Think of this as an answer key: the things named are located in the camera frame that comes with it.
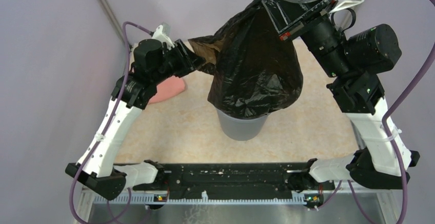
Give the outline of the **black plastic trash bag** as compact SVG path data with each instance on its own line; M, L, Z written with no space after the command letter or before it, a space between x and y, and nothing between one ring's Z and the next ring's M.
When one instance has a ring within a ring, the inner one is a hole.
M190 38L213 77L208 101L238 119L258 118L298 100L303 74L293 42L279 39L263 0L253 0L213 35Z

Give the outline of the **grey plastic trash bin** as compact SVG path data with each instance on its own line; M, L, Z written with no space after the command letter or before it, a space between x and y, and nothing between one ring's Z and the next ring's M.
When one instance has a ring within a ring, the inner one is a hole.
M248 141L255 138L262 130L268 115L252 119L239 119L216 109L220 126L224 134L237 141Z

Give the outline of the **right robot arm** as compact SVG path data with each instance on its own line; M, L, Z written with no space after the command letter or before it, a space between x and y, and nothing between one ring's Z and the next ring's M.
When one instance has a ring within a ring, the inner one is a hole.
M329 180L351 180L369 189L404 190L420 155L406 148L393 121L379 73L402 55L387 24L352 37L334 20L337 0L262 0L281 41L301 38L327 76L335 102L359 132L365 148L334 159L311 159L301 183L315 189Z

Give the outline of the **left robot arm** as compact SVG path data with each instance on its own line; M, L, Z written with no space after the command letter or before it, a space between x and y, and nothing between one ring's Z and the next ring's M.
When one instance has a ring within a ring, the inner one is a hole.
M157 86L171 77L184 77L206 60L181 40L173 46L157 39L145 39L132 49L128 73L115 84L107 114L91 145L65 172L106 200L116 199L125 189L146 184L153 190L164 185L164 169L146 160L117 166L115 158L138 116L145 110Z

